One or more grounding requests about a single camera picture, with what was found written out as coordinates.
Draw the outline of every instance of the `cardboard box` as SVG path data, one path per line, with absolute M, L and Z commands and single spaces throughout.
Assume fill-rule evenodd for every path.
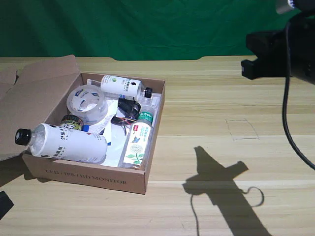
M 18 128 L 33 130 L 40 123 L 59 125 L 69 113 L 66 107 L 69 93 L 86 84 L 87 79 L 101 81 L 102 74 L 80 73 L 73 55 L 27 65 L 16 83 L 15 74 L 12 68 L 0 73 L 0 160 L 23 153 L 22 158 L 34 177 L 145 194 L 164 105 L 164 80 L 128 77 L 141 80 L 154 92 L 161 93 L 153 138 L 148 146 L 149 158 L 142 170 L 131 170 L 34 157 L 26 147 L 14 143 Z

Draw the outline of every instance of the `wooden table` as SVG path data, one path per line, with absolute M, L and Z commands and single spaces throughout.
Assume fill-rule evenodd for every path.
M 314 236 L 315 173 L 283 132 L 284 79 L 242 77 L 245 58 L 78 58 L 84 72 L 166 80 L 147 194 L 40 182 L 14 158 L 0 163 L 0 190 L 15 204 L 0 235 Z M 40 59 L 0 58 L 0 69 Z M 314 91 L 293 79 L 288 107 L 291 133 L 313 162 Z

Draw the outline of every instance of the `green backdrop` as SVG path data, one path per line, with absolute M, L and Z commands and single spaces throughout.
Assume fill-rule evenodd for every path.
M 294 14 L 279 16 L 274 0 L 1 0 L 0 57 L 249 55 L 247 33 Z

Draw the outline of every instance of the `tape roll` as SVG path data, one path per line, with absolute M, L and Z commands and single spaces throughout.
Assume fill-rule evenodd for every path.
M 74 89 L 68 96 L 67 107 L 71 114 L 87 125 L 98 123 L 107 113 L 104 93 L 94 85 L 83 85 Z

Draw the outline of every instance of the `white plastic bottle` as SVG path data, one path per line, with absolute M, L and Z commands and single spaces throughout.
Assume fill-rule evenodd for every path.
M 141 164 L 146 161 L 154 114 L 153 107 L 142 105 L 138 120 L 128 133 L 118 167 L 140 169 Z
M 139 101 L 140 98 L 151 98 L 152 88 L 144 87 L 140 80 L 133 80 L 113 75 L 105 75 L 100 89 L 106 96 Z
M 29 145 L 33 156 L 95 164 L 105 160 L 107 151 L 101 135 L 43 123 L 34 131 L 19 129 L 15 143 Z

